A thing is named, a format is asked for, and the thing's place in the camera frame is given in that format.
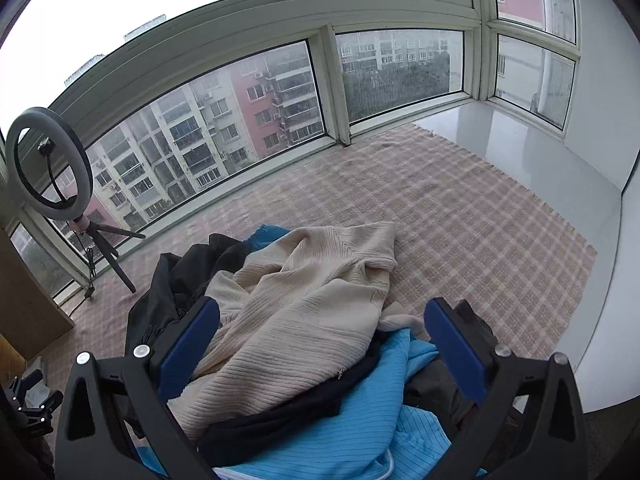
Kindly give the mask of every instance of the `tree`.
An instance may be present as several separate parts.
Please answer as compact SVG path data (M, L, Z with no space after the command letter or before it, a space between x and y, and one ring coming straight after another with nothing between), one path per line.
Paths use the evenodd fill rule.
M389 63L378 69L356 67L344 73L350 121L449 92L449 54L407 66Z

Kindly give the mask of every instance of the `floor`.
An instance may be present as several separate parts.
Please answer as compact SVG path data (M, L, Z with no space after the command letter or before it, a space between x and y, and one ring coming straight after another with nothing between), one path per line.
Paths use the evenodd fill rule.
M600 317L613 271L620 228L619 190L551 136L489 104L474 102L414 122L531 189L598 251L582 300L556 347L577 369Z

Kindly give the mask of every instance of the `white wall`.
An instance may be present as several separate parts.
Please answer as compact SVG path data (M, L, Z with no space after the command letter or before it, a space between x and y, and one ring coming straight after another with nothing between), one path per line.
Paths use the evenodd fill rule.
M592 412L640 395L640 172L622 199L618 254L600 320L575 378Z
M581 59L565 145L617 188L640 147L640 43L612 0L579 0Z

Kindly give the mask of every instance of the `light blue striped fabric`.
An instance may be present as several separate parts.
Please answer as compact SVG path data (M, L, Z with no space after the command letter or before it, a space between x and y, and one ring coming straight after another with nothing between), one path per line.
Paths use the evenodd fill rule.
M251 462L216 473L228 479L236 472L269 480L422 480L450 443L435 416L402 406L402 393L406 378L437 355L433 344L410 340L408 329L395 332L376 369L344 399L339 415Z

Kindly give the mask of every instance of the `blue pad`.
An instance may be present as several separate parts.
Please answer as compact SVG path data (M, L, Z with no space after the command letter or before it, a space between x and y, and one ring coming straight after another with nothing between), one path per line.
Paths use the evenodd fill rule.
M430 300L424 307L424 327L462 393L481 404L487 395L484 365L455 323L435 300Z
M220 309L207 298L158 368L158 396L162 402L180 396L220 325Z

